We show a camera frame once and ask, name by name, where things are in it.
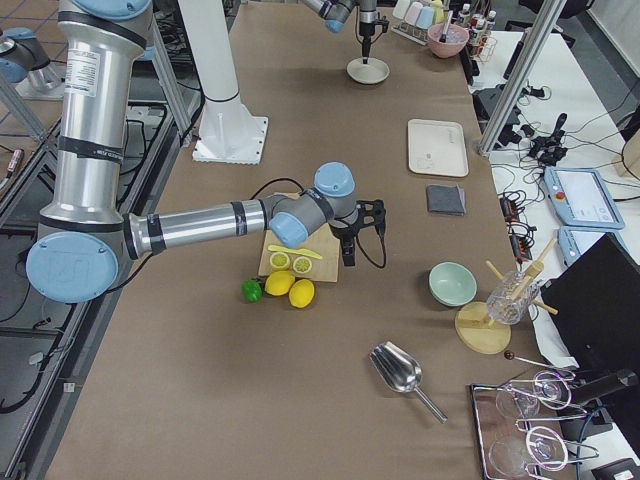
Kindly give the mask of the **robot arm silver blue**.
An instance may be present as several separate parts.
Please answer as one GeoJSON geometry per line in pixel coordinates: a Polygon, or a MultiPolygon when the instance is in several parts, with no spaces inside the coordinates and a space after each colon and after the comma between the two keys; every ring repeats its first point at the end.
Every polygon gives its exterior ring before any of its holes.
{"type": "Polygon", "coordinates": [[[302,3],[322,18],[326,28],[333,33],[340,33],[352,11],[358,8],[358,32],[362,37],[361,58],[364,64],[369,63],[376,27],[380,26],[382,33],[388,29],[388,20],[380,16],[376,0],[302,0],[302,3]]]}
{"type": "Polygon", "coordinates": [[[134,64],[161,40],[154,5],[59,4],[57,23],[68,48],[55,182],[25,261],[30,286],[50,300],[78,304],[119,290],[128,281],[126,264],[170,248],[262,231],[295,248],[323,226],[337,238],[355,233],[361,205],[352,173],[340,162],[320,166],[296,196],[156,212],[189,134],[198,136],[198,161],[256,165],[268,129],[268,119],[252,115],[241,100],[223,5],[182,1],[178,9],[201,91],[179,113],[171,66],[157,71],[164,119],[141,161],[126,172],[134,64]]]}

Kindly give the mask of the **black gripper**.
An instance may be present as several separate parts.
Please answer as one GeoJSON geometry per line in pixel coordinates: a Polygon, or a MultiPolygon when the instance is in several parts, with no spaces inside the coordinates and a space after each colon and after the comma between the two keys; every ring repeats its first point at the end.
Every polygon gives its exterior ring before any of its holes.
{"type": "Polygon", "coordinates": [[[358,34],[362,39],[362,63],[367,64],[369,62],[371,40],[370,38],[375,34],[375,23],[362,22],[358,23],[358,34]]]}
{"type": "Polygon", "coordinates": [[[338,219],[331,221],[331,232],[341,242],[341,256],[345,267],[355,266],[355,238],[359,230],[357,224],[338,219]]]}

